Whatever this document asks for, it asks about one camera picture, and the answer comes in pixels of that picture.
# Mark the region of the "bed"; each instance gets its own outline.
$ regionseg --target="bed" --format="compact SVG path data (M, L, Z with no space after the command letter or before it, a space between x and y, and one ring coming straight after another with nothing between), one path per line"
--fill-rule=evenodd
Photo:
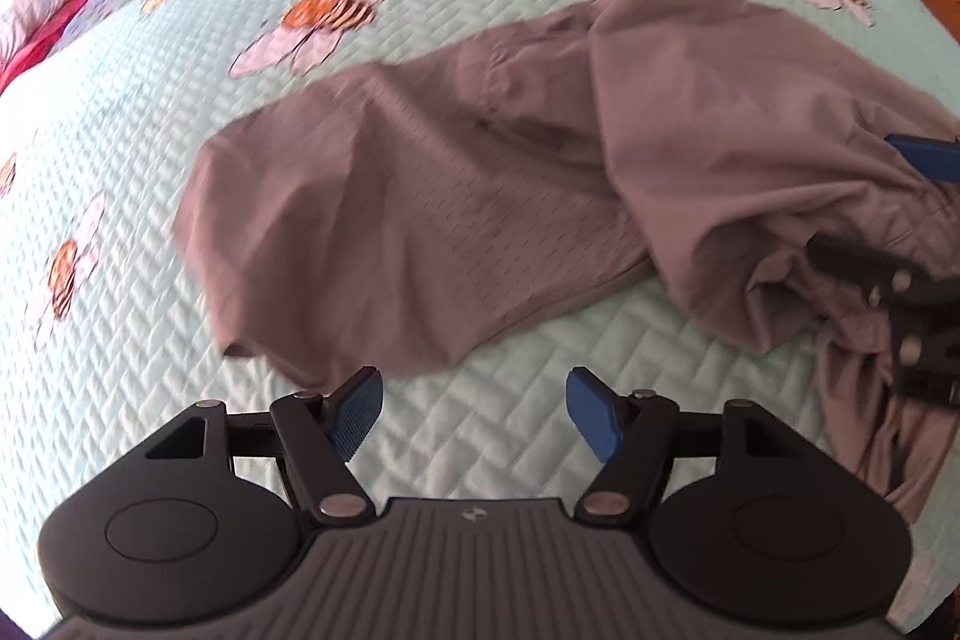
M349 64L409 58L577 0L385 0L375 25L344 37L307 76L280 64L232 79L237 55L293 1L90 0L56 52L0 97L0 160L16 154L0 197L0 609L33 634L56 619L35 540L59 501L197 399L223 399L237 413L265 410L292 389L259 360L216 353L203 298L170 242L203 140ZM805 0L755 1L821 25L960 113L960 47L920 1L867 0L872 25ZM46 283L70 238L63 311ZM57 307L62 317L51 317ZM765 356L733 349L648 280L443 372L390 379L381 420L350 466L381 503L411 493L570 501L599 468L563 409L574 365L688 410L750 397L828 449L813 350L812 333ZM685 463L674 485L707 471ZM280 488L262 463L237 472ZM912 528L914 564L891 613L904 629L960 582L958 494L955 444Z

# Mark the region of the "gray fabric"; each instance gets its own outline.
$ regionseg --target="gray fabric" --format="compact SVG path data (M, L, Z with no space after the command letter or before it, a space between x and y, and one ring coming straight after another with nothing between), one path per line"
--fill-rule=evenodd
M915 518L956 419L889 398L884 316L803 246L827 230L957 271L957 189L883 141L956 126L784 11L597 0L235 121L200 151L175 237L222 348L302 384L453 362L648 254L737 345L769 350L823 316L834 453Z

